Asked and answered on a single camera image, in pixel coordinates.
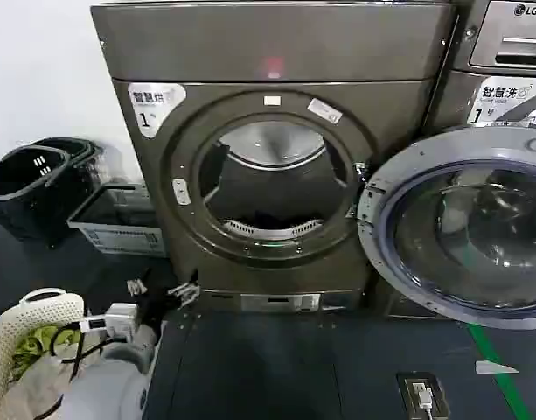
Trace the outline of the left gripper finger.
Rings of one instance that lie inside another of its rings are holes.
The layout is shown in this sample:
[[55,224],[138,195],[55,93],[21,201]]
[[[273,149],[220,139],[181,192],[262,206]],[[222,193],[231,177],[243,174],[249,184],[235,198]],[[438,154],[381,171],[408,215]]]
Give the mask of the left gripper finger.
[[131,297],[135,298],[142,296],[148,292],[149,289],[146,285],[147,277],[147,275],[143,275],[135,279],[130,279],[126,282],[128,294]]
[[198,283],[198,272],[194,271],[188,282],[181,283],[166,293],[169,307],[185,307],[192,304],[199,296],[201,287]]

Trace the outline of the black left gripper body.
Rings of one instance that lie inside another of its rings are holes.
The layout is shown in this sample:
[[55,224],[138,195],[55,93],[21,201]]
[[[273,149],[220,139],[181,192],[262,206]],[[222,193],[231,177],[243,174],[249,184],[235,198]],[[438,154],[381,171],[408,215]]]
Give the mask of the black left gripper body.
[[160,333],[164,316],[176,308],[176,298],[166,289],[147,290],[136,297],[136,304],[139,324]]

